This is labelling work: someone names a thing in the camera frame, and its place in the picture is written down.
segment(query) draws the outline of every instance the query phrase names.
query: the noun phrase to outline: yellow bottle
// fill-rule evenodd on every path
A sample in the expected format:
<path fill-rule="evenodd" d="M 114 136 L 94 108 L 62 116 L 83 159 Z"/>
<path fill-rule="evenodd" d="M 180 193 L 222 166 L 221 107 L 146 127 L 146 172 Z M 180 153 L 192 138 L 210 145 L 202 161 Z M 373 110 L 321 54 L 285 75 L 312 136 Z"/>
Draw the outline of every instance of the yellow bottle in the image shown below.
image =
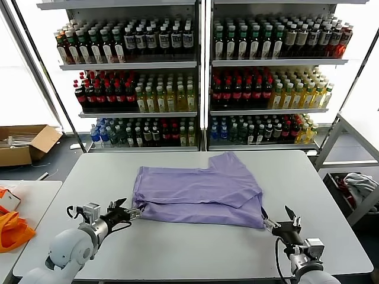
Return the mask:
<path fill-rule="evenodd" d="M 303 91 L 303 83 L 298 83 L 294 92 L 292 93 L 292 98 L 290 101 L 290 108 L 298 108 L 298 103 L 300 102 L 301 93 Z"/>
<path fill-rule="evenodd" d="M 285 91 L 282 92 L 282 97 L 279 103 L 279 109 L 288 109 L 290 107 L 290 101 L 292 99 L 292 88 L 294 84 L 288 83 Z"/>
<path fill-rule="evenodd" d="M 176 111 L 176 97 L 172 90 L 172 85 L 167 85 L 167 107 L 168 112 L 175 112 Z"/>
<path fill-rule="evenodd" d="M 295 144 L 305 144 L 307 139 L 308 123 L 304 123 L 300 133 L 296 137 Z"/>
<path fill-rule="evenodd" d="M 188 111 L 187 98 L 185 96 L 183 85 L 178 85 L 178 96 L 176 97 L 178 111 Z"/>
<path fill-rule="evenodd" d="M 313 98 L 314 91 L 314 82 L 310 82 L 308 84 L 307 91 L 300 98 L 300 102 L 298 103 L 299 108 L 309 108 L 309 104 Z"/>
<path fill-rule="evenodd" d="M 317 85 L 316 93 L 314 94 L 314 96 L 310 102 L 309 108 L 319 108 L 320 107 L 323 88 L 324 88 L 324 84 L 320 83 Z"/>
<path fill-rule="evenodd" d="M 271 109 L 278 109 L 279 108 L 279 103 L 280 103 L 281 94 L 282 94 L 282 88 L 283 88 L 283 84 L 277 83 L 277 86 L 276 86 L 274 92 L 271 94 L 270 101 L 268 103 L 268 108 L 271 108 Z"/>

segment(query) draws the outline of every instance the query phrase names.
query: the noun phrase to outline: juice bottle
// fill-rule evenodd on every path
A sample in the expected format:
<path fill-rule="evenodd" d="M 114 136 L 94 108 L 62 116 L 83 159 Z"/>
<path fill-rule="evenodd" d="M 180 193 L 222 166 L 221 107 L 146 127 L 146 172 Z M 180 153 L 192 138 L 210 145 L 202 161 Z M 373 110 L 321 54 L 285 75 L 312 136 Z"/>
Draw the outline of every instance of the juice bottle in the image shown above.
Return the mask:
<path fill-rule="evenodd" d="M 290 101 L 292 99 L 292 88 L 294 87 L 294 84 L 288 83 L 285 87 L 285 91 L 282 93 L 280 103 L 279 103 L 279 109 L 288 109 L 290 106 Z"/>
<path fill-rule="evenodd" d="M 314 95 L 314 82 L 310 82 L 307 87 L 307 91 L 301 96 L 298 103 L 299 108 L 309 108 L 310 102 Z"/>
<path fill-rule="evenodd" d="M 183 85 L 178 86 L 178 95 L 176 97 L 178 111 L 188 111 L 187 98 L 185 96 Z"/>
<path fill-rule="evenodd" d="M 316 88 L 316 93 L 314 93 L 314 96 L 310 102 L 309 108 L 319 108 L 320 107 L 320 102 L 322 99 L 322 91 L 324 89 L 324 84 L 319 83 L 317 88 Z"/>
<path fill-rule="evenodd" d="M 298 104 L 300 102 L 301 93 L 303 91 L 303 83 L 298 83 L 296 88 L 292 94 L 292 99 L 290 101 L 290 108 L 298 108 Z"/>

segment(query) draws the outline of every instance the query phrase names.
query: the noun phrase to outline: open cardboard box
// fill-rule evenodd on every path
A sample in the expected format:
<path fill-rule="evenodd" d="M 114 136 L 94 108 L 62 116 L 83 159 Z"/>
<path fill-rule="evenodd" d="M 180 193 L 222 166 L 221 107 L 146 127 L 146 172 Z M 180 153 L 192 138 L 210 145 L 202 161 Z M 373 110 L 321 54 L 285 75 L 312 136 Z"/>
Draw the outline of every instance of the open cardboard box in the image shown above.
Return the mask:
<path fill-rule="evenodd" d="M 33 133 L 37 136 L 29 146 L 0 148 L 0 167 L 31 164 L 32 161 L 40 160 L 62 136 L 48 125 L 3 126 L 0 127 L 0 140 L 8 138 L 11 133 Z"/>

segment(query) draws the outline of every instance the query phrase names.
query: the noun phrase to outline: bottle label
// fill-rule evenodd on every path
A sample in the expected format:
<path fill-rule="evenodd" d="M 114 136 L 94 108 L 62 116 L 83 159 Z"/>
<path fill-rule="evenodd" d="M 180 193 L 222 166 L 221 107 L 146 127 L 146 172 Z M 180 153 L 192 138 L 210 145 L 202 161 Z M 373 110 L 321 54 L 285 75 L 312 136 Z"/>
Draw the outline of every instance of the bottle label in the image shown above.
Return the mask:
<path fill-rule="evenodd" d="M 154 101 L 152 99 L 147 99 L 146 102 L 149 112 L 154 112 Z"/>
<path fill-rule="evenodd" d="M 291 96 L 285 96 L 284 102 L 283 102 L 283 109 L 287 109 L 289 107 L 291 101 Z"/>
<path fill-rule="evenodd" d="M 190 49 L 191 47 L 194 46 L 194 37 L 191 34 L 183 34 L 183 46 L 186 49 Z"/>
<path fill-rule="evenodd" d="M 181 34 L 171 34 L 172 47 L 175 49 L 180 49 L 182 47 L 182 35 Z"/>
<path fill-rule="evenodd" d="M 156 49 L 158 47 L 155 34 L 147 34 L 146 35 L 147 48 Z"/>
<path fill-rule="evenodd" d="M 253 99 L 260 99 L 262 93 L 261 92 L 253 92 L 252 97 Z"/>
<path fill-rule="evenodd" d="M 90 60 L 90 58 L 89 58 L 89 53 L 88 53 L 88 49 L 87 49 L 87 47 L 85 47 L 85 46 L 80 46 L 79 49 L 81 50 L 81 53 L 82 53 L 82 56 L 83 56 L 84 62 L 87 63 L 87 64 L 90 64 L 90 63 L 91 63 L 91 60 Z"/>
<path fill-rule="evenodd" d="M 59 54 L 60 54 L 60 58 L 62 58 L 62 60 L 63 60 L 63 63 L 64 63 L 64 64 L 67 64 L 68 61 L 67 61 L 67 53 L 66 53 L 66 50 L 65 50 L 63 47 L 61 47 L 61 46 L 59 46 L 57 49 L 58 49 L 58 52 L 59 52 Z"/>
<path fill-rule="evenodd" d="M 309 46 L 315 46 L 317 42 L 319 41 L 320 37 L 320 32 L 312 32 L 310 31 L 308 34 L 308 39 L 307 39 L 307 45 Z"/>
<path fill-rule="evenodd" d="M 80 60 L 80 57 L 79 57 L 79 54 L 78 54 L 76 47 L 70 46 L 69 50 L 71 52 L 73 61 L 75 61 L 76 64 L 80 64 L 81 60 Z"/>
<path fill-rule="evenodd" d="M 242 93 L 233 93 L 233 99 L 240 99 L 242 96 Z"/>
<path fill-rule="evenodd" d="M 168 99 L 167 100 L 167 106 L 168 106 L 168 111 L 169 112 L 175 112 L 174 100 Z"/>
<path fill-rule="evenodd" d="M 159 112 L 165 112 L 165 100 L 158 99 Z"/>
<path fill-rule="evenodd" d="M 250 92 L 242 93 L 242 98 L 243 99 L 250 99 L 251 98 L 251 93 Z"/>
<path fill-rule="evenodd" d="M 136 39 L 133 35 L 124 35 L 126 48 L 129 50 L 136 48 Z"/>
<path fill-rule="evenodd" d="M 303 106 L 304 108 L 309 108 L 309 103 L 312 100 L 312 97 L 313 97 L 313 95 L 306 96 L 306 99 L 304 101 L 304 106 Z"/>
<path fill-rule="evenodd" d="M 254 136 L 253 135 L 248 136 L 248 145 L 252 145 L 253 144 L 253 140 L 254 140 Z"/>
<path fill-rule="evenodd" d="M 270 46 L 271 46 L 271 42 L 270 41 L 265 41 L 263 43 L 261 59 L 267 59 L 268 58 L 269 51 L 270 51 Z"/>
<path fill-rule="evenodd" d="M 217 42 L 216 43 L 216 48 L 215 48 L 215 59 L 216 60 L 221 60 L 223 55 L 223 43 L 222 42 Z"/>
<path fill-rule="evenodd" d="M 136 46 L 138 49 L 146 48 L 146 39 L 144 35 L 136 35 Z"/>
<path fill-rule="evenodd" d="M 341 37 L 342 37 L 342 32 L 339 32 L 339 33 L 332 32 L 332 37 L 330 38 L 329 44 L 331 46 L 336 46 L 337 44 L 339 44 Z"/>
<path fill-rule="evenodd" d="M 274 101 L 272 103 L 272 109 L 278 109 L 279 108 L 279 103 L 280 103 L 280 96 L 275 96 Z"/>
<path fill-rule="evenodd" d="M 241 41 L 239 43 L 239 48 L 238 48 L 238 60 L 242 60 L 242 59 L 245 59 L 245 53 L 246 53 L 246 46 L 247 46 L 247 42 L 245 41 Z"/>
<path fill-rule="evenodd" d="M 289 32 L 287 31 L 285 34 L 284 44 L 286 46 L 293 46 L 295 44 L 297 32 Z"/>
<path fill-rule="evenodd" d="M 144 108 L 144 102 L 142 99 L 139 99 L 137 101 L 138 107 L 140 108 L 140 112 L 145 113 L 146 109 Z"/>
<path fill-rule="evenodd" d="M 189 146 L 195 146 L 195 137 L 188 137 Z"/>
<path fill-rule="evenodd" d="M 159 35 L 159 45 L 162 49 L 168 49 L 170 47 L 170 39 L 168 34 Z"/>
<path fill-rule="evenodd" d="M 227 43 L 226 60 L 233 59 L 233 53 L 235 52 L 235 43 L 233 41 Z"/>
<path fill-rule="evenodd" d="M 271 93 L 270 92 L 263 92 L 262 96 L 263 96 L 264 99 L 269 99 L 270 96 L 271 96 Z"/>
<path fill-rule="evenodd" d="M 249 55 L 249 59 L 255 59 L 256 58 L 256 52 L 258 50 L 258 42 L 257 41 L 253 41 L 250 45 L 250 55 Z"/>
<path fill-rule="evenodd" d="M 104 49 L 105 57 L 107 58 L 108 63 L 113 63 L 113 56 L 110 46 L 103 46 L 102 49 Z"/>
<path fill-rule="evenodd" d="M 129 147 L 134 147 L 134 140 L 133 140 L 133 138 L 128 138 L 128 145 L 129 145 Z"/>
<path fill-rule="evenodd" d="M 298 102 L 300 101 L 300 96 L 295 96 L 292 101 L 291 108 L 298 108 Z"/>
<path fill-rule="evenodd" d="M 262 139 L 263 139 L 263 135 L 258 135 L 257 138 L 256 138 L 256 143 L 255 144 L 259 145 L 262 142 Z"/>
<path fill-rule="evenodd" d="M 305 45 L 308 37 L 308 32 L 302 33 L 298 32 L 296 37 L 296 45 L 297 46 L 303 46 Z"/>
<path fill-rule="evenodd" d="M 274 50 L 272 51 L 272 59 L 279 58 L 280 50 L 282 49 L 282 41 L 276 41 L 274 45 Z"/>
<path fill-rule="evenodd" d="M 124 55 L 123 47 L 121 45 L 119 45 L 119 44 L 116 44 L 114 46 L 114 48 L 116 49 L 118 62 L 124 63 L 125 62 L 125 55 Z"/>
<path fill-rule="evenodd" d="M 180 146 L 181 147 L 187 146 L 187 139 L 185 137 L 180 137 Z"/>
<path fill-rule="evenodd" d="M 92 52 L 94 53 L 96 63 L 102 63 L 99 48 L 97 46 L 91 46 L 91 49 L 92 49 Z"/>
<path fill-rule="evenodd" d="M 137 138 L 137 144 L 138 144 L 138 147 L 142 147 L 143 146 L 142 138 Z"/>

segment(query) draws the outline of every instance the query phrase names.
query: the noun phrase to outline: orange bag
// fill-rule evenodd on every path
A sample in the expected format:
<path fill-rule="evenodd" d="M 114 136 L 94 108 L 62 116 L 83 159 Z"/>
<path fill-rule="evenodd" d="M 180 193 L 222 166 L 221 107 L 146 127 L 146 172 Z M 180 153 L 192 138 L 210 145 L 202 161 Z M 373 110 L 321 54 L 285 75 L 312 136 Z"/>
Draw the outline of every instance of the orange bag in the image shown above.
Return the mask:
<path fill-rule="evenodd" d="M 25 219 L 12 211 L 0 216 L 0 253 L 13 250 L 33 238 L 36 232 L 28 227 Z"/>

